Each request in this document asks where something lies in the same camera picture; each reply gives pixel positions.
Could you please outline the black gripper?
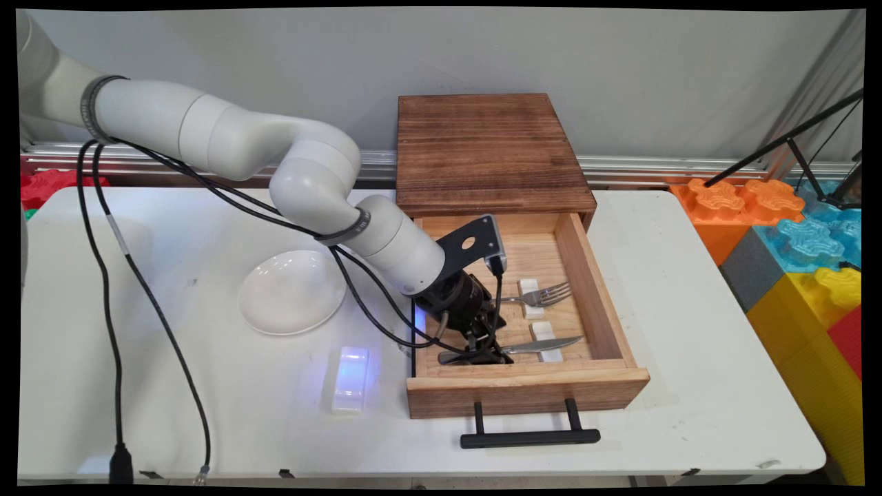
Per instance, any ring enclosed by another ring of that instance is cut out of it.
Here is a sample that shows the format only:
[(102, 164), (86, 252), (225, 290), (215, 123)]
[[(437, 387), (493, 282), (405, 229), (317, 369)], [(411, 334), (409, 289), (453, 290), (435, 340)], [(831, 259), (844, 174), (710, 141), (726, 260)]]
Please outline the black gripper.
[(417, 305), (432, 318), (441, 322), (447, 315), (444, 330), (454, 330), (466, 340), (464, 351), (484, 349), (475, 357), (463, 358), (456, 354), (451, 364), (489, 365), (513, 363), (498, 342), (506, 321), (499, 316), (495, 298), (473, 276), (460, 272), (432, 286), (417, 298)]

